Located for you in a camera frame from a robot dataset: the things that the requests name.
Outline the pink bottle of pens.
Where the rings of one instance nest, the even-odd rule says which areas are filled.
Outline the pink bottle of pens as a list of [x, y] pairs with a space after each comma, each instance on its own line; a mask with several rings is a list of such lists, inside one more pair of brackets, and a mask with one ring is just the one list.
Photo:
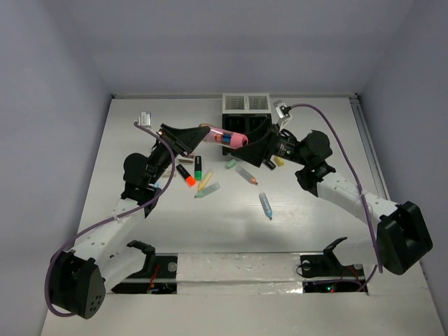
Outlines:
[[245, 134], [221, 129], [210, 124], [202, 123], [200, 127], [208, 127], [209, 133], [204, 137], [205, 142], [218, 144], [231, 149], [238, 149], [249, 143]]

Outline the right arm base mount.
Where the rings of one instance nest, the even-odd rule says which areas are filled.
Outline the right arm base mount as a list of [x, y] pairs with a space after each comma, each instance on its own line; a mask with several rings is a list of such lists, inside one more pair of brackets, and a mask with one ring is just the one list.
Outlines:
[[303, 279], [305, 293], [366, 293], [366, 277], [363, 266], [356, 270], [355, 265], [343, 265], [334, 254], [335, 248], [346, 240], [341, 237], [327, 245], [320, 253], [300, 256], [295, 268]]

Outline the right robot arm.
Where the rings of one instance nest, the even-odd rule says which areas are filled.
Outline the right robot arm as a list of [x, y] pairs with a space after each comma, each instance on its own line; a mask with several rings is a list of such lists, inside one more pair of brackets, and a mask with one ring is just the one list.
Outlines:
[[379, 264], [395, 275], [404, 274], [432, 248], [433, 241], [420, 208], [413, 202], [397, 204], [350, 183], [327, 162], [332, 155], [326, 134], [313, 130], [297, 140], [288, 130], [271, 126], [258, 140], [232, 151], [255, 167], [269, 165], [273, 156], [301, 165], [295, 173], [300, 187], [364, 222], [372, 233]]

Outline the black marker orange cap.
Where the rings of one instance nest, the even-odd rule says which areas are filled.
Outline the black marker orange cap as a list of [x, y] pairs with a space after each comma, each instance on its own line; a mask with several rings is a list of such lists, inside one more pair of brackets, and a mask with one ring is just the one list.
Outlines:
[[189, 187], [193, 187], [196, 184], [196, 180], [191, 176], [191, 174], [182, 164], [176, 165], [176, 170]]

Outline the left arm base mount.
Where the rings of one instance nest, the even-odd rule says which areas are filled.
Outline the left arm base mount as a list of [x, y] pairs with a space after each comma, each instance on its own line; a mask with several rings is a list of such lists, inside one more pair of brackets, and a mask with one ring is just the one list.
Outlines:
[[157, 254], [155, 248], [142, 241], [131, 241], [127, 247], [145, 255], [137, 271], [111, 289], [114, 294], [176, 294], [177, 254]]

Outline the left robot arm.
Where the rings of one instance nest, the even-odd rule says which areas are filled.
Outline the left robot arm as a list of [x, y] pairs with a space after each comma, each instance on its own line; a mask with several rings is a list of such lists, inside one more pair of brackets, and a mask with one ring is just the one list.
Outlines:
[[168, 187], [156, 187], [176, 157], [191, 154], [209, 133], [208, 126], [176, 129], [161, 125], [146, 133], [156, 142], [149, 156], [132, 153], [123, 163], [125, 187], [111, 215], [81, 230], [52, 256], [45, 276], [48, 310], [58, 317], [93, 317], [106, 293], [132, 274], [156, 271], [155, 249], [128, 234], [144, 222]]

